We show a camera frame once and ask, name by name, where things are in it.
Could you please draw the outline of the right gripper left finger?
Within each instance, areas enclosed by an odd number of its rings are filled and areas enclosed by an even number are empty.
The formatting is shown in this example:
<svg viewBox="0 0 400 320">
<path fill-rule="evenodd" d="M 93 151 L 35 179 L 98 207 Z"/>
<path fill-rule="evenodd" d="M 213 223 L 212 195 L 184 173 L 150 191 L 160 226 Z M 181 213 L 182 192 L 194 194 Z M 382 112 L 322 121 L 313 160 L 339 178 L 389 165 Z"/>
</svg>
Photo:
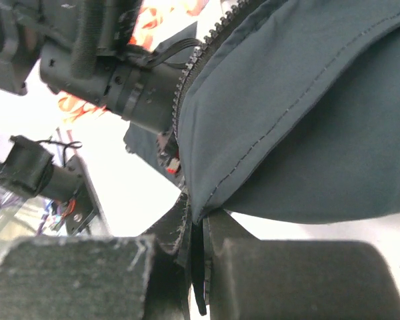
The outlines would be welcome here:
<svg viewBox="0 0 400 320">
<path fill-rule="evenodd" d="M 0 254 L 0 319 L 188 319 L 191 212 L 136 237 L 21 237 Z"/>
</svg>

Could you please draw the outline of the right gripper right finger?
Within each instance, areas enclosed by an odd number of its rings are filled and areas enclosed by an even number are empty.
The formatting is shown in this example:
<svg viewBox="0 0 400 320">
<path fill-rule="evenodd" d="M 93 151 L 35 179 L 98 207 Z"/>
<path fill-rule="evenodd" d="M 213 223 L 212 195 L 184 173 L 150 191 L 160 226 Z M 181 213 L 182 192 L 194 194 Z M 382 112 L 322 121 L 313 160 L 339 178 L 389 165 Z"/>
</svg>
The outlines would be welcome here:
<svg viewBox="0 0 400 320">
<path fill-rule="evenodd" d="M 203 220 L 212 319 L 400 319 L 382 255 L 360 241 L 260 240 L 224 211 Z"/>
</svg>

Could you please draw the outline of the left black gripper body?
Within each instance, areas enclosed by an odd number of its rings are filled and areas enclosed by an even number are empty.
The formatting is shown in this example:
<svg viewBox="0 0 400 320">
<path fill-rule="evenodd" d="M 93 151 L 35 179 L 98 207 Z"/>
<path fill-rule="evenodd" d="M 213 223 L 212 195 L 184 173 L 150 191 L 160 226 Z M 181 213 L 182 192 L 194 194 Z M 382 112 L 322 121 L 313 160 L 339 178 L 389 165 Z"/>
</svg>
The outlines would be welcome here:
<svg viewBox="0 0 400 320">
<path fill-rule="evenodd" d="M 168 180 L 180 180 L 179 172 L 169 172 L 158 142 L 173 124 L 173 100 L 181 71 L 167 65 L 139 69 L 119 65 L 113 74 L 113 113 L 129 122 L 123 138 L 126 151 L 140 157 Z"/>
</svg>

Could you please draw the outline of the dark grey zip jacket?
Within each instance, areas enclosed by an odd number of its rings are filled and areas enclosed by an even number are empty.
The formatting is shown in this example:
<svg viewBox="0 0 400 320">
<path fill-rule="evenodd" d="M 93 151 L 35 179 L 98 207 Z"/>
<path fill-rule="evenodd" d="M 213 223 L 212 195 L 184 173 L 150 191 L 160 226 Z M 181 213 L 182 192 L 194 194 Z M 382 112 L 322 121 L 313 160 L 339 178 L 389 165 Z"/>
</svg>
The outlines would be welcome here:
<svg viewBox="0 0 400 320">
<path fill-rule="evenodd" d="M 156 135 L 124 141 L 215 209 L 296 223 L 400 213 L 400 1 L 240 1 Z"/>
</svg>

